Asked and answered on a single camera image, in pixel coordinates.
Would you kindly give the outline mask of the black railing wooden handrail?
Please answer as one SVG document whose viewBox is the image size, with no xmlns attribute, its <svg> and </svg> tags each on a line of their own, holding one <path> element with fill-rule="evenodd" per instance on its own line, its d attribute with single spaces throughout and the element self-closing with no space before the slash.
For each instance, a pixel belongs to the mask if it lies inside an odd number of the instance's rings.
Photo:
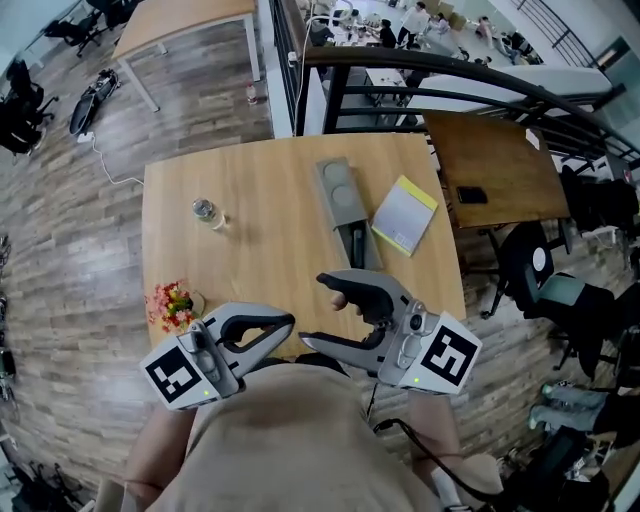
<svg viewBox="0 0 640 512">
<path fill-rule="evenodd" d="M 586 166 L 611 155 L 640 169 L 640 146 L 595 115 L 548 89 L 479 64 L 403 50 L 313 48 L 304 69 L 330 71 L 322 131 L 422 133 L 429 111 L 458 111 L 513 121 L 541 133 L 552 153 Z M 425 72 L 435 84 L 420 87 L 358 84 L 355 68 Z"/>
</svg>

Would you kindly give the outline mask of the black slatted railing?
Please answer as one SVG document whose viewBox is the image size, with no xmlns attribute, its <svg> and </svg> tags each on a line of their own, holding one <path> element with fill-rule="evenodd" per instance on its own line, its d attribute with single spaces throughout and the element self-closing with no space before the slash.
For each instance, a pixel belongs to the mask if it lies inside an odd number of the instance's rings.
<svg viewBox="0 0 640 512">
<path fill-rule="evenodd" d="M 306 24 L 296 0 L 269 0 L 269 7 L 292 134 L 301 136 L 310 80 L 310 68 L 304 63 Z"/>
</svg>

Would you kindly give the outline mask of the office chair teal back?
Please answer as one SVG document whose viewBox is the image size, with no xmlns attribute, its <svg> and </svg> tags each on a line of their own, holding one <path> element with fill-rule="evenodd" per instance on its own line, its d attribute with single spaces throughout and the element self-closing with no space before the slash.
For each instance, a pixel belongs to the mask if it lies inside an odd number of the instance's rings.
<svg viewBox="0 0 640 512">
<path fill-rule="evenodd" d="M 606 341 L 616 343 L 628 329 L 640 326 L 640 281 L 621 295 L 558 273 L 550 277 L 535 303 L 534 312 L 564 335 L 564 358 L 575 356 L 591 380 Z"/>
</svg>

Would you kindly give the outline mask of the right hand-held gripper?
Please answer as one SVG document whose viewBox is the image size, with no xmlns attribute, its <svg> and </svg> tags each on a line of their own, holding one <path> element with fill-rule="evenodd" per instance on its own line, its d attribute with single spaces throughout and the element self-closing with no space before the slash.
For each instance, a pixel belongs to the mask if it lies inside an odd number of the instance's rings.
<svg viewBox="0 0 640 512">
<path fill-rule="evenodd" d="M 316 281 L 341 292 L 373 326 L 397 324 L 388 350 L 384 330 L 362 341 L 323 332 L 299 332 L 310 349 L 341 363 L 377 373 L 391 387 L 457 395 L 481 351 L 481 341 L 447 312 L 430 313 L 392 276 L 363 269 L 320 273 Z"/>
</svg>

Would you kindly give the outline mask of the dark wooden table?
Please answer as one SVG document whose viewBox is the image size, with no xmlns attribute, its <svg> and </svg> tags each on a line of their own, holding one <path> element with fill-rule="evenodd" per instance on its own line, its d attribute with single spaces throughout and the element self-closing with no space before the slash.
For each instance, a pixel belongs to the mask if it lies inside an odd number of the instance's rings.
<svg viewBox="0 0 640 512">
<path fill-rule="evenodd" d="M 542 135 L 537 151 L 525 127 L 512 121 L 459 112 L 425 110 L 455 224 L 481 228 L 568 218 L 569 207 Z M 487 204 L 460 204 L 456 188 L 481 187 Z"/>
</svg>

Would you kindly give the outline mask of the clear glass bottle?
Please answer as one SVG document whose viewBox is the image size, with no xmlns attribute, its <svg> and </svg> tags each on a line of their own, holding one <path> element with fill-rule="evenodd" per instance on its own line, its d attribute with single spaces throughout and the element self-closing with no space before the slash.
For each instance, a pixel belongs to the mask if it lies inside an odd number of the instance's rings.
<svg viewBox="0 0 640 512">
<path fill-rule="evenodd" d="M 223 229 L 227 224 L 224 212 L 208 199 L 196 199 L 192 204 L 192 211 L 196 219 L 205 223 L 211 230 Z"/>
</svg>

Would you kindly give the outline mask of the grey booklet yellow edge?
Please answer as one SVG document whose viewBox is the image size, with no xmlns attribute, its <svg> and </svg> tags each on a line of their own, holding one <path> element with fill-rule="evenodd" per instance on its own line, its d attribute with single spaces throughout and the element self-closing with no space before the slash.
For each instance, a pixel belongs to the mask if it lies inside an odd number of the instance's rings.
<svg viewBox="0 0 640 512">
<path fill-rule="evenodd" d="M 438 209 L 438 203 L 406 176 L 400 176 L 377 209 L 372 231 L 411 257 Z"/>
</svg>

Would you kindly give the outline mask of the black balcony railing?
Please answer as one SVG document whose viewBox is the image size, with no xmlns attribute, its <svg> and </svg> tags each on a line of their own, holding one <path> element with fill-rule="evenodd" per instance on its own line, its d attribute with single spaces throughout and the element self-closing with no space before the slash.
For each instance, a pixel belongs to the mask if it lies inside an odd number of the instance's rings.
<svg viewBox="0 0 640 512">
<path fill-rule="evenodd" d="M 601 70 L 601 65 L 582 40 L 544 0 L 510 1 L 541 31 L 567 64 Z"/>
</svg>

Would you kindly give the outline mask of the person's left forearm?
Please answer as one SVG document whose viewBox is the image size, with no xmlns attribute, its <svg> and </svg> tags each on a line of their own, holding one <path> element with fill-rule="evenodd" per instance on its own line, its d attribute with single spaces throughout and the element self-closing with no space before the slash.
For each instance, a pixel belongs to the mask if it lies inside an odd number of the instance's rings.
<svg viewBox="0 0 640 512">
<path fill-rule="evenodd" d="M 134 443 L 124 482 L 144 509 L 158 499 L 179 473 L 196 412 L 196 409 L 172 411 L 160 403 Z"/>
</svg>

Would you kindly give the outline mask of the person's right hand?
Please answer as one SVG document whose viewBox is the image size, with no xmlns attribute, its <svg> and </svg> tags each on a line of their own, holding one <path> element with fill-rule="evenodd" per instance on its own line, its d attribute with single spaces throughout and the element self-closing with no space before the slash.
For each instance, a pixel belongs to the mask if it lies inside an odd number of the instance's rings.
<svg viewBox="0 0 640 512">
<path fill-rule="evenodd" d="M 331 299 L 332 309 L 336 312 L 344 310 L 348 307 L 353 309 L 358 316 L 362 315 L 361 308 L 356 304 L 350 302 L 343 293 L 337 292 Z"/>
</svg>

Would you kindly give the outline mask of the person's torso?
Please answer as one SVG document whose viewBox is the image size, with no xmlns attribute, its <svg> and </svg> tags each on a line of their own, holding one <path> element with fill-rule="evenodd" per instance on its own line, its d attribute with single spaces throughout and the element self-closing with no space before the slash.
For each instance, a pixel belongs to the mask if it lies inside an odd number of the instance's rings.
<svg viewBox="0 0 640 512">
<path fill-rule="evenodd" d="M 183 465 L 144 509 L 106 480 L 94 512 L 440 512 L 435 493 L 369 428 L 354 382 L 285 363 L 195 417 Z"/>
</svg>

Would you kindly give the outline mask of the person's right forearm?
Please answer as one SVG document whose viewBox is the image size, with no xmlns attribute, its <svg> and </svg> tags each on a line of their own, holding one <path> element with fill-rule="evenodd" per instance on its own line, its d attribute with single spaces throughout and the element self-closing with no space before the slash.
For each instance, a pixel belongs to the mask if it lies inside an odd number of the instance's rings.
<svg viewBox="0 0 640 512">
<path fill-rule="evenodd" d="M 487 453 L 469 456 L 462 453 L 448 396 L 409 391 L 408 424 L 415 430 L 418 440 L 464 483 L 488 494 L 503 491 L 495 457 Z"/>
</svg>

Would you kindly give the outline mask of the black office chair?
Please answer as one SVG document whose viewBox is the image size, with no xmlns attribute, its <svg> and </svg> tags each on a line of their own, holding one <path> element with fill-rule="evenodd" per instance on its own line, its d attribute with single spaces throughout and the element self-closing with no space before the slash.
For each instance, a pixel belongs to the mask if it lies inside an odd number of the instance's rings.
<svg viewBox="0 0 640 512">
<path fill-rule="evenodd" d="M 629 234 L 640 214 L 635 188 L 624 180 L 585 181 L 569 166 L 563 166 L 561 184 L 570 217 L 579 232 L 612 226 Z"/>
<path fill-rule="evenodd" d="M 101 12 L 94 10 L 77 24 L 53 20 L 44 28 L 43 34 L 47 38 L 62 39 L 68 46 L 75 47 L 76 56 L 80 58 L 90 43 L 101 46 L 99 37 L 102 31 L 98 28 L 100 16 Z"/>
<path fill-rule="evenodd" d="M 30 155 L 43 142 L 43 123 L 55 118 L 47 108 L 59 97 L 44 99 L 44 89 L 31 80 L 24 60 L 12 60 L 6 78 L 10 89 L 6 97 L 0 98 L 0 147 L 14 157 Z"/>
<path fill-rule="evenodd" d="M 113 29 L 127 23 L 137 6 L 144 0 L 85 0 L 88 5 L 102 13 L 106 26 Z"/>
<path fill-rule="evenodd" d="M 497 275 L 498 284 L 491 309 L 482 311 L 481 318 L 492 317 L 504 296 L 512 299 L 521 312 L 532 309 L 540 287 L 554 272 L 542 224 L 539 221 L 520 223 L 501 244 L 493 230 L 484 230 L 482 234 L 489 237 L 498 264 L 496 269 L 484 270 L 484 273 Z M 536 272 L 532 265 L 532 254 L 537 247 L 543 247 L 546 252 L 546 266 L 542 272 Z"/>
</svg>

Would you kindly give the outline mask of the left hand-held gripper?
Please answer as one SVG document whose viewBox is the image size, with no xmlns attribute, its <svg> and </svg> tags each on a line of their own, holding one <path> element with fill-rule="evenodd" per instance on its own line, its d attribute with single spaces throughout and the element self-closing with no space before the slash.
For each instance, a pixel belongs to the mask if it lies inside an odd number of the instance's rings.
<svg viewBox="0 0 640 512">
<path fill-rule="evenodd" d="M 233 373 L 248 373 L 278 348 L 292 333 L 295 317 L 265 304 L 228 302 L 202 322 L 192 323 L 181 335 L 167 337 L 140 363 L 169 410 L 194 409 L 242 392 L 245 383 Z M 206 328 L 215 340 L 227 340 L 227 363 Z M 240 346 L 251 329 L 261 333 Z"/>
</svg>

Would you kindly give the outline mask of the grey storage box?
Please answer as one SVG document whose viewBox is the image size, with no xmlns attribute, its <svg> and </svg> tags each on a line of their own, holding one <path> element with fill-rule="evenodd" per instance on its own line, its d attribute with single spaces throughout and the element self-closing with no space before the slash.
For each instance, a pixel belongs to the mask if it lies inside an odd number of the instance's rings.
<svg viewBox="0 0 640 512">
<path fill-rule="evenodd" d="M 347 268 L 351 267 L 351 229 L 365 231 L 365 268 L 380 271 L 383 263 L 373 237 L 364 203 L 346 158 L 333 158 L 315 163 L 314 175 L 318 196 L 336 245 L 337 253 Z"/>
</svg>

